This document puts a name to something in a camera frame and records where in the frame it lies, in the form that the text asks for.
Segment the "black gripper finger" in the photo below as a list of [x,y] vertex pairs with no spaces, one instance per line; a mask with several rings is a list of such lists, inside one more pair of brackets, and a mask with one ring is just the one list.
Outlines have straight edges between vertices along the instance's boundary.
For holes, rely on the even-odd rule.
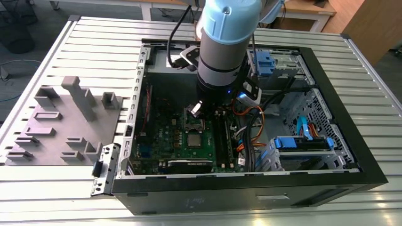
[[199,117],[202,113],[202,104],[203,102],[199,100],[195,105],[189,105],[187,111],[191,113],[193,117]]

